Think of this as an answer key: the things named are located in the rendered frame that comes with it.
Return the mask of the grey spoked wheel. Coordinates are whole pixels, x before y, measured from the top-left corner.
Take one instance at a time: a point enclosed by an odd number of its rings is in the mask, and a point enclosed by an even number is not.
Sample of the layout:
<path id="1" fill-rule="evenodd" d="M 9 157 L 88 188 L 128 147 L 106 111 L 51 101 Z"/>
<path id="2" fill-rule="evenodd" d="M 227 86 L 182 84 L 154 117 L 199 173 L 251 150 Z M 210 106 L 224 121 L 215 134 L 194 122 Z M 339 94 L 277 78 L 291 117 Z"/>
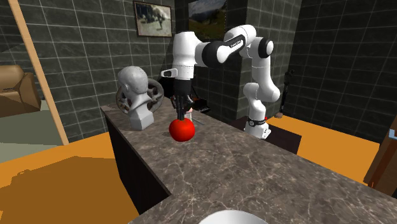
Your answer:
<path id="1" fill-rule="evenodd" d="M 147 103 L 147 108 L 152 113 L 154 113 L 162 104 L 164 98 L 164 89 L 159 82 L 154 79 L 148 79 L 148 96 L 151 100 Z M 125 114 L 129 112 L 129 107 L 131 106 L 131 100 L 122 92 L 120 87 L 116 93 L 116 104 L 118 108 Z"/>

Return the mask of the black box with red edge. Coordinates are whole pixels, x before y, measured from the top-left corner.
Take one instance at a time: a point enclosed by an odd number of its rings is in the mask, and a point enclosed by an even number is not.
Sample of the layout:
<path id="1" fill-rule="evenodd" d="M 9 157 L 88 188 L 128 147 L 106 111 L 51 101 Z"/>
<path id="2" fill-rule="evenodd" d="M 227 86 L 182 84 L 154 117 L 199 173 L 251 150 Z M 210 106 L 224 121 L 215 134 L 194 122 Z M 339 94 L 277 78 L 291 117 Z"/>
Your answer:
<path id="1" fill-rule="evenodd" d="M 211 109 L 210 107 L 207 105 L 207 101 L 205 99 L 199 99 L 199 98 L 194 98 L 193 99 L 194 103 L 192 108 L 198 112 L 201 113 L 207 113 L 209 112 Z"/>

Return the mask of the red apple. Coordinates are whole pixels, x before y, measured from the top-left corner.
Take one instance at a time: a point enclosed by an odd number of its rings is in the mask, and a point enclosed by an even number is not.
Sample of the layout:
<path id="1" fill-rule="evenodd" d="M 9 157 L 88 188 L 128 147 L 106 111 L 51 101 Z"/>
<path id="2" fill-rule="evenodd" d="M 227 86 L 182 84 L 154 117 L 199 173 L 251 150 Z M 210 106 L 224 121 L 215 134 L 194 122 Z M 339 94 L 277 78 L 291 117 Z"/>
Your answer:
<path id="1" fill-rule="evenodd" d="M 184 118 L 183 120 L 175 119 L 169 125 L 169 133 L 171 137 L 178 142 L 189 141 L 195 135 L 195 127 L 193 122 Z"/>

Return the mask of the dark robot stand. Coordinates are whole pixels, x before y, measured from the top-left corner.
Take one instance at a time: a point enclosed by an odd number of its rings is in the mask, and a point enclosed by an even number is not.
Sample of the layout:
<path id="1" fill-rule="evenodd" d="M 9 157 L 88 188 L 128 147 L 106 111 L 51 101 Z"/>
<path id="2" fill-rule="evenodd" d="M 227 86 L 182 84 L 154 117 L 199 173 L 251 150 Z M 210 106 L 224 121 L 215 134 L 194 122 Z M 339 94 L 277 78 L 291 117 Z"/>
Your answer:
<path id="1" fill-rule="evenodd" d="M 228 124 L 239 130 L 243 130 L 246 125 L 246 121 L 247 116 L 243 116 L 239 119 L 229 122 Z M 302 138 L 300 135 L 273 126 L 271 124 L 269 124 L 269 128 L 271 130 L 271 133 L 265 139 L 266 142 L 276 145 L 291 153 L 294 153 L 295 155 L 297 154 Z"/>

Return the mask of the white bowl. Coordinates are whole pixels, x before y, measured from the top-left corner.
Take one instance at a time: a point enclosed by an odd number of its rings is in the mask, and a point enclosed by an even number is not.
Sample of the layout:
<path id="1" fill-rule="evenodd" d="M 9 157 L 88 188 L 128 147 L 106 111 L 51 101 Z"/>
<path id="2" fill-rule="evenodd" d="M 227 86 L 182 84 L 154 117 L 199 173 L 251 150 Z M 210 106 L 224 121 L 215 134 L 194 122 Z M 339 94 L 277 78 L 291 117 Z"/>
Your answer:
<path id="1" fill-rule="evenodd" d="M 245 211 L 222 210 L 210 214 L 198 224 L 268 224 L 265 220 Z"/>

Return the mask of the brown sofa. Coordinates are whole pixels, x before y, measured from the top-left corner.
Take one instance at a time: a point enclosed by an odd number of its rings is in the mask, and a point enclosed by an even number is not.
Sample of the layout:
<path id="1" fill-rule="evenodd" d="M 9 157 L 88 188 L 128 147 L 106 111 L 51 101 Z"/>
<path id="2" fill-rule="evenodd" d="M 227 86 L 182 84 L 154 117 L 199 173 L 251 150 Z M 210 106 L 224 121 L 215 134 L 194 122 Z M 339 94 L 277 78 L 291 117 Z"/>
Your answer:
<path id="1" fill-rule="evenodd" d="M 0 118 L 41 109 L 34 75 L 18 65 L 0 66 Z"/>

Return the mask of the brown wooden cabinet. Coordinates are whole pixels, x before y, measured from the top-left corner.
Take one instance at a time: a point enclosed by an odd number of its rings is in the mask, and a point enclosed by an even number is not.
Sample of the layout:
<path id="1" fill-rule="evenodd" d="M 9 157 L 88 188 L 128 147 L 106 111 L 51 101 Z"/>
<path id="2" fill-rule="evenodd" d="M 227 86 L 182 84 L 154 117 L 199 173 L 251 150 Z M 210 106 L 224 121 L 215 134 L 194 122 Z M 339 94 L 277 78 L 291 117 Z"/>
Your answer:
<path id="1" fill-rule="evenodd" d="M 363 182 L 370 188 L 397 197 L 397 115 L 380 144 Z"/>

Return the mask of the landscape wall picture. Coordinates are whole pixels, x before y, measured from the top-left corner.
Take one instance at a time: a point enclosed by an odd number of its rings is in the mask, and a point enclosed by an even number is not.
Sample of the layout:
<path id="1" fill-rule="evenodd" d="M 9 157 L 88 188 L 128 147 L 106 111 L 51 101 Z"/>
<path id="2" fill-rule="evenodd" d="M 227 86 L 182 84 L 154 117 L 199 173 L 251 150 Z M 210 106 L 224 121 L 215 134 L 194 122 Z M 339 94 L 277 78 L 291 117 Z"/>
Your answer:
<path id="1" fill-rule="evenodd" d="M 188 28 L 200 40 L 221 39 L 226 27 L 226 0 L 196 0 L 188 4 Z"/>

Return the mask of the framed grey wall picture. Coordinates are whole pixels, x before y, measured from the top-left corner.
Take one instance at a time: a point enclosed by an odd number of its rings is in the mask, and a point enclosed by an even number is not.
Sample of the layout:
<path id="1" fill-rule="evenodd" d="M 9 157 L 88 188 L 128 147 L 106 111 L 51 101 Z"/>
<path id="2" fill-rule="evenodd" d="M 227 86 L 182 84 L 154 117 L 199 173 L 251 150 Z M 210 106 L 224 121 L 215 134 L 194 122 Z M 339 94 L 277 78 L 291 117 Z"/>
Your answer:
<path id="1" fill-rule="evenodd" d="M 134 1 L 138 36 L 172 37 L 171 7 Z"/>

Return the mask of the wooden door frame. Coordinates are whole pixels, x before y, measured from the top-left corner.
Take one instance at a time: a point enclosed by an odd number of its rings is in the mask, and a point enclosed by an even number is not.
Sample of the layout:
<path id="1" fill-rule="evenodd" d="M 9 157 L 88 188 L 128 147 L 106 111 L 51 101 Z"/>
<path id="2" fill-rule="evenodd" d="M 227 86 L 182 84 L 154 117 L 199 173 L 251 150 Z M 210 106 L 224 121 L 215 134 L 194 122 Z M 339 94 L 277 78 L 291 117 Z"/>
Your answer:
<path id="1" fill-rule="evenodd" d="M 24 45 L 26 47 L 27 53 L 28 53 L 31 63 L 33 65 L 36 76 L 38 78 L 38 81 L 41 86 L 46 103 L 48 105 L 49 111 L 52 115 L 54 124 L 55 124 L 57 131 L 59 133 L 60 140 L 62 141 L 63 145 L 68 145 L 69 141 L 67 139 L 66 132 L 65 132 L 63 124 L 61 122 L 59 112 L 57 111 L 55 102 L 53 100 L 53 96 L 50 92 L 50 88 L 49 88 L 47 80 L 45 78 L 43 68 L 39 61 L 36 49 L 34 47 L 34 43 L 32 42 L 32 38 L 29 33 L 29 30 L 28 30 L 27 24 L 25 22 L 20 5 L 18 3 L 18 0 L 8 0 L 8 3 L 10 5 L 14 19 L 17 23 L 18 29 L 19 29 L 22 39 L 24 41 Z"/>

